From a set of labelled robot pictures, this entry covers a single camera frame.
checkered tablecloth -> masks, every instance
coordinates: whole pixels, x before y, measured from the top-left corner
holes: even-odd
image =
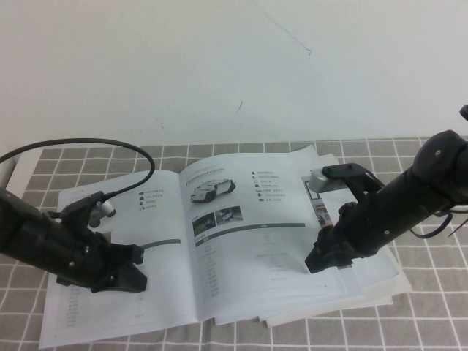
[[[336,140],[304,143],[242,143],[149,146],[156,167],[180,172],[197,160],[238,152],[289,152],[313,145],[340,162],[372,170],[384,183],[413,161],[424,138]],[[23,199],[42,211],[55,211],[59,191],[147,170],[145,159],[122,148],[65,148],[42,152]],[[448,238],[453,225],[427,241],[411,234],[390,245],[414,292],[397,295],[392,306],[337,311],[267,328],[255,320],[215,326],[212,320],[166,331],[123,336],[59,350],[288,351],[288,350],[468,350],[468,229]],[[431,218],[417,229],[433,230]],[[0,351],[38,348],[46,273],[0,256]]]

white wall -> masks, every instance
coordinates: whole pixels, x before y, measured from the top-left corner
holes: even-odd
[[[465,0],[0,4],[8,148],[468,134],[466,103]]]

manual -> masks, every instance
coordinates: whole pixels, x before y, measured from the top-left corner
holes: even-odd
[[[321,197],[309,191],[310,170],[322,166],[313,148],[219,155],[180,174],[158,170],[144,185],[113,198],[116,215],[94,230],[113,243],[145,249],[138,268],[148,277],[147,290],[91,293],[57,284],[50,274],[39,346],[145,333],[212,317],[221,322],[271,318],[301,303],[364,296],[352,268],[310,274],[304,263],[320,228],[332,222],[328,202],[344,203],[339,192]],[[135,173],[64,190],[59,209],[142,177]],[[385,269],[389,276],[398,274],[391,264]]]

white paper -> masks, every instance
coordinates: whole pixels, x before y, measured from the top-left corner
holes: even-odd
[[[193,201],[216,185],[214,199]],[[181,173],[181,193],[204,317],[241,301],[341,292],[335,268],[311,275],[304,263],[320,226],[289,154],[200,160]]]
[[[217,325],[235,322],[236,320],[246,320],[258,317],[260,320],[267,320],[269,317],[281,314],[288,314],[296,309],[311,309],[331,301],[339,302],[344,298],[362,298],[365,295],[355,271],[352,268],[339,270],[341,282],[345,287],[343,292],[327,295],[310,296],[290,296],[288,298],[272,298],[259,302],[254,309],[250,311],[243,306],[237,308],[237,311],[231,315],[219,315],[215,318]]]
[[[297,159],[306,157],[307,154],[314,154],[309,148],[295,153]],[[326,157],[324,161],[327,165],[337,164],[333,157]],[[337,190],[321,194],[324,204],[330,214],[333,223],[339,219],[339,208],[344,202],[355,200],[348,189]],[[332,297],[329,302],[322,301],[319,306],[313,303],[311,306],[302,305],[294,311],[277,314],[275,316],[264,315],[262,318],[267,320],[268,326],[275,326],[299,320],[302,318],[313,317],[314,315],[331,312],[337,309],[350,309],[358,306],[365,306],[372,301],[376,303],[388,296],[411,291],[411,285],[403,273],[400,265],[396,262],[393,255],[387,248],[382,248],[373,257],[354,260],[353,269],[358,275],[365,295],[346,295]]]
[[[393,299],[391,296],[388,296],[386,298],[378,298],[376,300],[369,300],[364,303],[359,303],[358,305],[355,305],[350,308],[346,309],[364,309],[366,307],[376,307],[376,306],[389,306],[393,305]]]
[[[134,183],[143,173],[128,175]],[[60,194],[59,208],[102,190],[121,188],[122,180],[69,189]],[[187,251],[178,176],[157,171],[137,189],[113,198],[116,215],[104,218],[96,230],[110,232],[116,244],[146,245],[178,239],[145,250],[137,266],[147,277],[142,293],[98,292],[64,287],[49,275],[40,347],[106,339],[197,322],[192,271]]]

black robotic arm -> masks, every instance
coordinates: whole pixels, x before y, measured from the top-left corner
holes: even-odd
[[[468,105],[461,115],[468,120]],[[324,167],[312,173],[309,187],[315,192],[348,186],[356,203],[339,210],[339,221],[323,228],[306,258],[311,273],[350,265],[352,259],[370,257],[428,217],[447,216],[451,209],[468,204],[468,143],[448,130],[429,139],[409,169],[384,186],[369,170],[355,165]],[[431,235],[417,235],[428,238]]]
[[[75,143],[101,143],[128,148],[150,164],[146,176],[120,190],[97,192],[65,207],[60,213],[41,213],[6,189],[0,188],[0,252],[16,260],[57,275],[62,285],[140,293],[146,290],[146,276],[135,265],[143,262],[144,248],[109,242],[93,232],[104,216],[114,210],[110,199],[145,183],[154,173],[151,155],[132,144],[117,140],[73,138],[33,143],[0,157],[0,163],[34,148]]]

